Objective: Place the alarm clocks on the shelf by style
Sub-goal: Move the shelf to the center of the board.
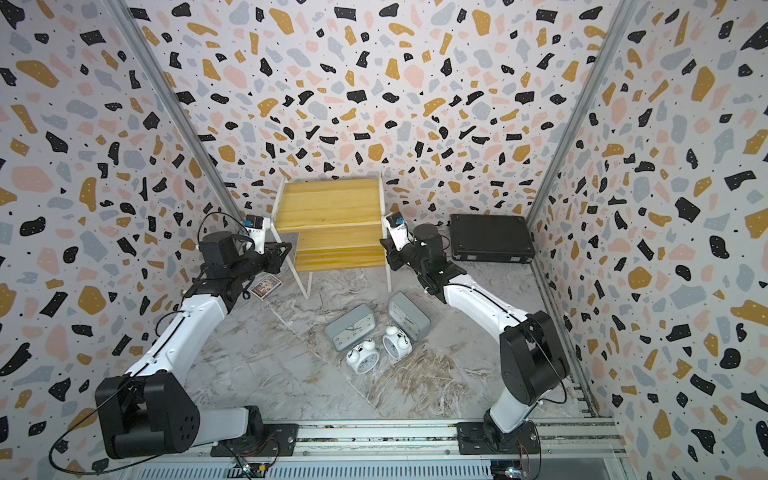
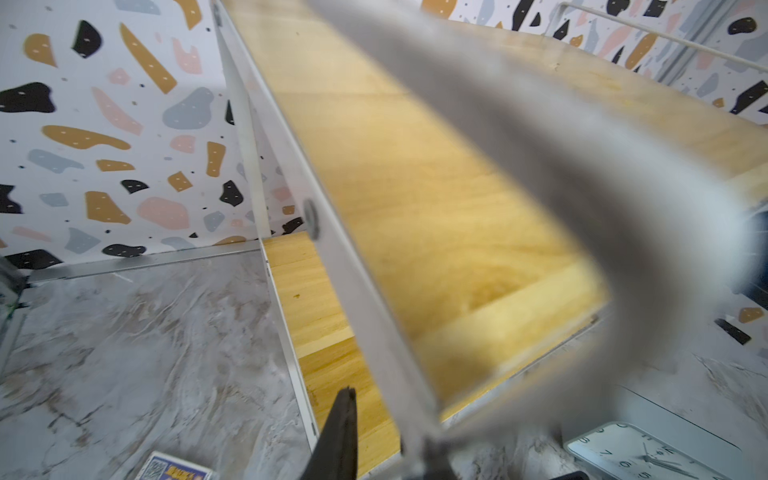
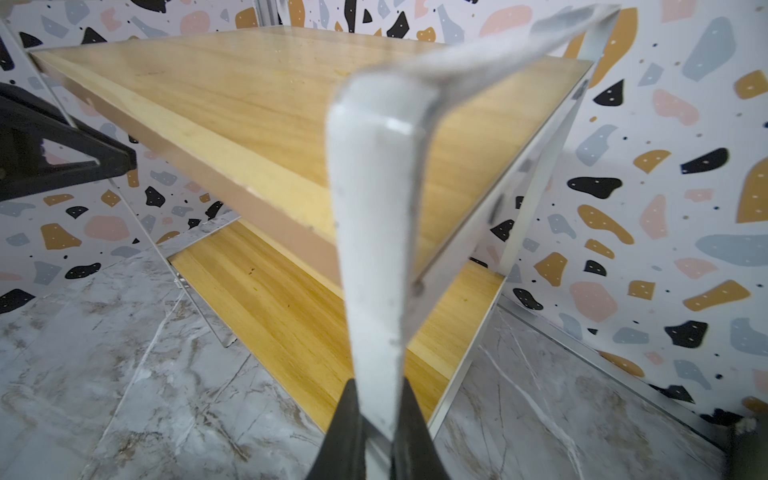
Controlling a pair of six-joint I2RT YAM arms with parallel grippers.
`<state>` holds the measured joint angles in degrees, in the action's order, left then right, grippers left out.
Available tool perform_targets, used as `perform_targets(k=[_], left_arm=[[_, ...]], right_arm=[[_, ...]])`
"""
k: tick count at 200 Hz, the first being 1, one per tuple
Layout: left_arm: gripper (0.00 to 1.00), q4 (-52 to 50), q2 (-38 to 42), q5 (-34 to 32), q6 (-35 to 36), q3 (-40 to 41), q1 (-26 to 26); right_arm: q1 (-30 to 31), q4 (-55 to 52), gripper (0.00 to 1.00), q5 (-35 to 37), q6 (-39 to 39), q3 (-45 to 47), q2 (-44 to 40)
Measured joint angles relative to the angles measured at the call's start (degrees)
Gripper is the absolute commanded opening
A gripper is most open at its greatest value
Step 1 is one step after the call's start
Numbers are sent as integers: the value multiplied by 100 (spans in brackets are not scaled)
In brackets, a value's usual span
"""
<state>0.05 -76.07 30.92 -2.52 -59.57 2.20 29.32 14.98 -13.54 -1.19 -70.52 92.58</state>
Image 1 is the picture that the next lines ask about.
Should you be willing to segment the wooden shelf white metal frame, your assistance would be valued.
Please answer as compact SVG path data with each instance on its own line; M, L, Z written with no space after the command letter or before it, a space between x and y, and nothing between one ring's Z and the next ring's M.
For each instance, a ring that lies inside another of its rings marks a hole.
M319 271L382 267L387 287L392 274L380 240L385 199L382 178L326 181L283 179L272 207L275 239L298 236L295 259L288 263L304 297Z

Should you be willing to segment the grey square clock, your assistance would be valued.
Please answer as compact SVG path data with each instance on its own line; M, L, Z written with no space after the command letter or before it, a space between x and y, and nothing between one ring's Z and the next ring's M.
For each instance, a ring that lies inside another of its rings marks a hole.
M365 304L358 305L330 322L324 332L337 352L348 350L376 328L375 313Z
M431 330L429 317L402 292L391 296L388 313L413 342L423 341Z

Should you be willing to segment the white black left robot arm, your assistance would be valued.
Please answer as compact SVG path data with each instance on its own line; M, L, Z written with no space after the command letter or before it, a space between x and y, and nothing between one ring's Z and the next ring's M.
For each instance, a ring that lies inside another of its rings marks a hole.
M244 455L265 440L255 406L201 409L184 388L187 374L215 328L247 294L261 273L277 274L291 244L218 231L199 244L200 277L194 279L171 323L150 350L123 375L95 391L106 454L111 459L156 458L218 442Z

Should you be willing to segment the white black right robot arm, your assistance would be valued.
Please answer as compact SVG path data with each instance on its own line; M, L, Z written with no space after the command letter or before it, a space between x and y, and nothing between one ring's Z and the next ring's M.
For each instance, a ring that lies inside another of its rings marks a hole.
M447 258L435 225L411 230L394 213L382 218L382 226L380 244L389 268L409 267L427 294L463 312L498 343L504 389L484 414L482 432L461 433L459 439L493 453L510 453L525 441L539 448L530 414L548 392L564 387L570 374L553 319L544 311L519 309L482 287Z

